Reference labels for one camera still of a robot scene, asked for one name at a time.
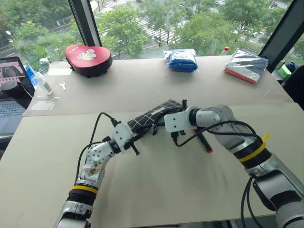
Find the yellow tape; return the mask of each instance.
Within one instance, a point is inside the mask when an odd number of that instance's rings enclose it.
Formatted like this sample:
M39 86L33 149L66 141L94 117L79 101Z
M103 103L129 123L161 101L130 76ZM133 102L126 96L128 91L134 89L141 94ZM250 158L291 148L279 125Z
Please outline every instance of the yellow tape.
M270 137L271 137L271 135L270 135L270 134L267 134L267 135L265 135L265 136L262 138L262 140L265 141L265 140L269 139Z
M87 191L93 192L93 193L95 193L95 194L98 193L98 190L93 189L93 188L90 188L90 187L87 187L87 186L83 186L83 185L74 185L74 186L72 187L72 189L87 190Z
M246 162L248 161L249 159L252 159L254 158L255 156L257 156L259 153L261 153L266 147L266 143L264 142L256 151L254 151L253 153L247 155L246 157L244 158L240 158L239 161L240 162Z

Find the laptop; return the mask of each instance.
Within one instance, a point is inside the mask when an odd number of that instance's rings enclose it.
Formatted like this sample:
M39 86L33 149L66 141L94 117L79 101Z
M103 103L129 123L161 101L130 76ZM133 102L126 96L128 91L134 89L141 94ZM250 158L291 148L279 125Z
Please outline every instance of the laptop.
M19 57L0 58L0 86L8 81L21 82L33 96L35 89ZM16 131L25 109L0 91L0 134Z

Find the silver robot arm segment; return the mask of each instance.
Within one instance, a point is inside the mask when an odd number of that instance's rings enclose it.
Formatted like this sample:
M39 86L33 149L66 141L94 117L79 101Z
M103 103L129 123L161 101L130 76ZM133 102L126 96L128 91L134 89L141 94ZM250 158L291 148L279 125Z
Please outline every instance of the silver robot arm segment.
M90 228L87 221L93 211L93 203L104 179L105 166L117 153L125 152L125 144L134 137L129 125L118 124L113 139L91 145L86 153L86 163L69 192L59 214L55 228Z
M231 109L219 105L206 109L195 106L168 114L164 118L168 132L197 127L206 128L223 121L236 120ZM227 123L211 129L216 133L252 133L246 126ZM280 228L304 227L304 186L299 179L271 152L264 142L253 136L215 135L217 141L230 151L254 178L253 187L263 204L276 211Z

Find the white paper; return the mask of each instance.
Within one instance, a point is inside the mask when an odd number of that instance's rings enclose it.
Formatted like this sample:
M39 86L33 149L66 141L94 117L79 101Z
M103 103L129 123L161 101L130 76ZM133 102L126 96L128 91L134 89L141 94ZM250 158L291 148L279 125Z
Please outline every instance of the white paper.
M48 75L50 76L58 76L58 75L70 75L72 69L70 68L51 68L48 70Z

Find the cartoon sticker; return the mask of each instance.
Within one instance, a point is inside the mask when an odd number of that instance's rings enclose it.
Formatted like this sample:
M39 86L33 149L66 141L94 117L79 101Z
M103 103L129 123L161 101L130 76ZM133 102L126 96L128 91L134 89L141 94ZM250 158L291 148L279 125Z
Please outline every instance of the cartoon sticker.
M83 59L83 60L92 60L96 57L95 51L93 49L88 49L86 52L80 53L77 58Z

